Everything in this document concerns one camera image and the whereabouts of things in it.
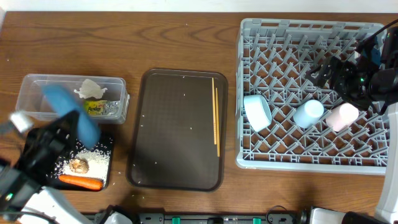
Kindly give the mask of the yellow green snack wrapper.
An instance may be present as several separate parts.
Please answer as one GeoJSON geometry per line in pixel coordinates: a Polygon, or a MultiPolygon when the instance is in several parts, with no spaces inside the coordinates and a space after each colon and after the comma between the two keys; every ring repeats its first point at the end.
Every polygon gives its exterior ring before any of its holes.
{"type": "Polygon", "coordinates": [[[89,115],[111,116],[119,111],[120,101],[85,101],[83,107],[89,115]]]}

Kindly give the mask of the brown food scrap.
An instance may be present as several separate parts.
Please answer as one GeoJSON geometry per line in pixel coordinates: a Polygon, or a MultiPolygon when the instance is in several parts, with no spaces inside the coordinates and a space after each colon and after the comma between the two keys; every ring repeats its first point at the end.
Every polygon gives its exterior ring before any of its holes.
{"type": "Polygon", "coordinates": [[[69,168],[77,174],[86,174],[89,171],[88,162],[84,159],[72,159],[69,162],[69,168]]]}

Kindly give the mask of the pink cup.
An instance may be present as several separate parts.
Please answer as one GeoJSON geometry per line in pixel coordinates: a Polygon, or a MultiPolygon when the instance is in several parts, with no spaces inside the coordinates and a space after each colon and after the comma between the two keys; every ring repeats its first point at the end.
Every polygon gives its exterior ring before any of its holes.
{"type": "Polygon", "coordinates": [[[355,106],[343,103],[337,108],[332,109],[325,121],[328,127],[331,127],[335,132],[339,132],[350,126],[358,116],[359,110],[355,106]]]}

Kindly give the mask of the light blue cup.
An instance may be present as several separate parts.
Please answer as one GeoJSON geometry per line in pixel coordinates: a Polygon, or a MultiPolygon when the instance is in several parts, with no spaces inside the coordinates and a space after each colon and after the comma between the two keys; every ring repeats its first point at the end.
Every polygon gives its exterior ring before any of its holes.
{"type": "Polygon", "coordinates": [[[307,129],[315,125],[323,114],[324,107],[320,101],[308,100],[297,108],[293,120],[300,128],[307,129]]]}

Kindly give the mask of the white rice pile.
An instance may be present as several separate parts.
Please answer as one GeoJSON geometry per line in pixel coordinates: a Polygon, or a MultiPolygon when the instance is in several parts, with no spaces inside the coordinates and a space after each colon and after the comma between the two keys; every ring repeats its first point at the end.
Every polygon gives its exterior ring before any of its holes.
{"type": "Polygon", "coordinates": [[[74,175],[80,177],[89,177],[107,181],[110,163],[111,151],[103,149],[103,145],[96,146],[92,151],[78,143],[75,149],[60,156],[55,163],[51,177],[57,178],[60,175],[74,175]],[[88,162],[89,171],[86,174],[77,174],[70,170],[69,162],[72,159],[84,159],[88,162]]]}

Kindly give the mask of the white tissue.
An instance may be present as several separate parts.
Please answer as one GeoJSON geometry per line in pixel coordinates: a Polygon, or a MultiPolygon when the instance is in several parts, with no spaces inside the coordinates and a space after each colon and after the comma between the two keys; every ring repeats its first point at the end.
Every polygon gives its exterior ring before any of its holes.
{"type": "Polygon", "coordinates": [[[101,88],[96,82],[90,79],[86,79],[82,84],[79,90],[74,90],[75,93],[79,95],[80,98],[88,99],[88,98],[96,98],[101,99],[104,93],[107,91],[107,88],[101,88]]]}

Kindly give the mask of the orange carrot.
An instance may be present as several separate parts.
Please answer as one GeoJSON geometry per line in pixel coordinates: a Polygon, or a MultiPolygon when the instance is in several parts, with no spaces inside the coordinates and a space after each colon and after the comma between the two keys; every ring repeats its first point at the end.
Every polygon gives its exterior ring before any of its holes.
{"type": "Polygon", "coordinates": [[[64,183],[76,185],[89,190],[101,190],[103,188],[103,183],[101,180],[93,179],[89,177],[80,177],[74,175],[60,175],[58,177],[64,183]]]}

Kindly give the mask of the light blue bowl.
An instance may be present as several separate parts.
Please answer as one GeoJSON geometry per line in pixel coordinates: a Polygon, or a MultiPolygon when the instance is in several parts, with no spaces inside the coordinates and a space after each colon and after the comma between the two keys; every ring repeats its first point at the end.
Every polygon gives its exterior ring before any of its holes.
{"type": "Polygon", "coordinates": [[[245,96],[243,104],[248,121],[255,132],[262,131],[271,124],[271,110],[262,95],[245,96]]]}

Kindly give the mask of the wooden chopstick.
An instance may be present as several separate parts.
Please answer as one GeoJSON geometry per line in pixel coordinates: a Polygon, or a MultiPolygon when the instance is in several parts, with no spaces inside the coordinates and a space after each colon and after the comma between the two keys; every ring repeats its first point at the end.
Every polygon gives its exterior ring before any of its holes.
{"type": "Polygon", "coordinates": [[[214,144],[217,145],[217,137],[216,137],[216,108],[215,108],[215,83],[214,83],[214,78],[211,78],[211,92],[212,92],[212,110],[213,110],[213,135],[214,135],[214,144]]]}
{"type": "Polygon", "coordinates": [[[219,119],[219,101],[218,101],[218,88],[215,89],[215,110],[216,110],[216,146],[217,156],[220,157],[220,119],[219,119]]]}

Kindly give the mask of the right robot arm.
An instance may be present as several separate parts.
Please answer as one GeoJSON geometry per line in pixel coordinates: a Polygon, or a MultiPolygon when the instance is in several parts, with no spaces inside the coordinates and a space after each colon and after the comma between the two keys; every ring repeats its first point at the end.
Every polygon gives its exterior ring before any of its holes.
{"type": "Polygon", "coordinates": [[[397,223],[397,21],[380,30],[386,33],[382,51],[375,48],[377,33],[359,42],[355,51],[357,63],[335,56],[306,74],[315,86],[326,84],[345,102],[359,110],[367,110],[382,102],[379,115],[389,118],[390,143],[384,185],[374,216],[356,212],[337,212],[313,208],[302,223],[397,223]]]}

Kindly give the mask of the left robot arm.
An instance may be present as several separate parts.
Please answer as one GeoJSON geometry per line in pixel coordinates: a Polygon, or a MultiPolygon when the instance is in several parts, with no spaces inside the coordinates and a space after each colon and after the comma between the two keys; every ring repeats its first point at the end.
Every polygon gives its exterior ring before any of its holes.
{"type": "Polygon", "coordinates": [[[57,159],[74,148],[79,112],[71,111],[42,128],[33,129],[12,166],[1,159],[1,216],[20,223],[92,223],[47,186],[57,159]]]}

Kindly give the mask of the grey dishwasher rack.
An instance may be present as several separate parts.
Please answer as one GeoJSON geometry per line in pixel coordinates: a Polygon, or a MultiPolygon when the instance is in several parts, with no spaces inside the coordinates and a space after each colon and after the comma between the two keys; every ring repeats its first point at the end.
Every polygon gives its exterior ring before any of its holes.
{"type": "Polygon", "coordinates": [[[389,120],[381,103],[359,113],[356,121],[335,132],[321,118],[303,129],[293,120],[297,108],[318,100],[325,113],[343,103],[328,87],[318,88],[305,74],[328,57],[354,62],[359,41],[382,24],[285,19],[241,21],[237,38],[235,162],[242,169],[383,175],[389,149],[389,120]],[[255,132],[243,98],[262,95],[272,122],[255,132]]]}

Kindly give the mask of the black plastic tray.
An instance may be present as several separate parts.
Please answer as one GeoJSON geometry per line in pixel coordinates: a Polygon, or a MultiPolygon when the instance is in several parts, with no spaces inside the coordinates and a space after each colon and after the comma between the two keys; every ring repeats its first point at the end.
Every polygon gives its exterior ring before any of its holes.
{"type": "Polygon", "coordinates": [[[99,192],[109,183],[114,138],[103,133],[92,147],[60,128],[28,132],[16,168],[42,185],[59,190],[99,192]]]}

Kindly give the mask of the clear plastic bin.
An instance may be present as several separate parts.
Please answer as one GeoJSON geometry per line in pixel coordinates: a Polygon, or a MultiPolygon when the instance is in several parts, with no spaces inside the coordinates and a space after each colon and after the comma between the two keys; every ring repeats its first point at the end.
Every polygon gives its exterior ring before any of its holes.
{"type": "Polygon", "coordinates": [[[123,78],[117,77],[96,77],[83,75],[54,75],[54,74],[28,74],[24,77],[17,98],[16,109],[25,111],[29,116],[41,120],[51,121],[58,115],[51,109],[47,103],[42,87],[45,85],[61,85],[66,88],[79,102],[84,104],[85,101],[120,101],[119,111],[115,115],[101,116],[90,115],[98,123],[123,124],[126,120],[128,104],[130,96],[127,92],[126,82],[123,78]],[[101,99],[96,98],[80,98],[74,90],[79,90],[81,84],[90,79],[96,82],[101,88],[107,88],[101,99]]]}

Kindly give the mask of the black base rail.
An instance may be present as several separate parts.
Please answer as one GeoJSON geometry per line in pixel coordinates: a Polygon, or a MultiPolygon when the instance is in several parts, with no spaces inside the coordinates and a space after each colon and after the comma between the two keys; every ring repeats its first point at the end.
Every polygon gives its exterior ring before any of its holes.
{"type": "Polygon", "coordinates": [[[296,224],[308,223],[310,215],[307,210],[294,213],[282,206],[270,208],[265,214],[239,215],[239,214],[177,214],[177,213],[130,213],[118,206],[109,206],[99,213],[85,213],[84,216],[93,223],[104,223],[103,218],[111,212],[120,212],[133,223],[140,224],[296,224]]]}

